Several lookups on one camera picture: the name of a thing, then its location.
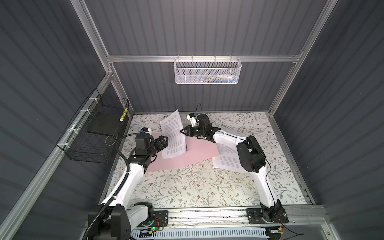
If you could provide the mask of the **pink folder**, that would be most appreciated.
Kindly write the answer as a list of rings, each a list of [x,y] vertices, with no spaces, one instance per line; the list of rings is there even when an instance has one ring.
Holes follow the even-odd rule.
[[[186,137],[186,145],[187,151],[174,158],[164,158],[164,151],[158,153],[157,159],[149,165],[147,172],[180,169],[220,155],[217,145],[210,141]]]

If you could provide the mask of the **printed paper sheet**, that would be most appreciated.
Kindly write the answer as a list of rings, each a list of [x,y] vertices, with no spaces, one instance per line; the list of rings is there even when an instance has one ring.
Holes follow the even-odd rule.
[[[178,110],[160,121],[162,135],[168,137],[168,147],[163,150],[164,159],[172,159],[187,152],[186,136],[181,133],[184,128]]]

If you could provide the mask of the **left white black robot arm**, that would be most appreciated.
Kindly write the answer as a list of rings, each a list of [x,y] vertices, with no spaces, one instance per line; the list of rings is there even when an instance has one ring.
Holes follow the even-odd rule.
[[[136,146],[130,156],[126,157],[115,147],[117,154],[126,164],[125,171],[113,191],[99,205],[91,207],[88,213],[88,226],[82,236],[84,240],[131,240],[132,231],[141,223],[152,223],[154,207],[151,203],[139,202],[128,210],[129,200],[144,177],[148,167],[157,159],[157,154],[169,145],[169,138],[154,138],[148,128],[139,133],[124,135],[116,143],[125,138],[134,137]]]

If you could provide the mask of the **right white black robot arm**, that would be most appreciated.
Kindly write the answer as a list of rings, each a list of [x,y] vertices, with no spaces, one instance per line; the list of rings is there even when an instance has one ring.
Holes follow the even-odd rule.
[[[256,184],[260,195],[261,217],[264,222],[282,225],[287,223],[285,209],[273,192],[273,184],[268,177],[272,167],[257,139],[254,136],[237,136],[221,128],[213,127],[206,114],[190,113],[187,115],[187,119],[191,124],[180,130],[180,133],[187,137],[196,137],[199,140],[207,140],[236,150],[240,166],[244,171],[250,173]]]

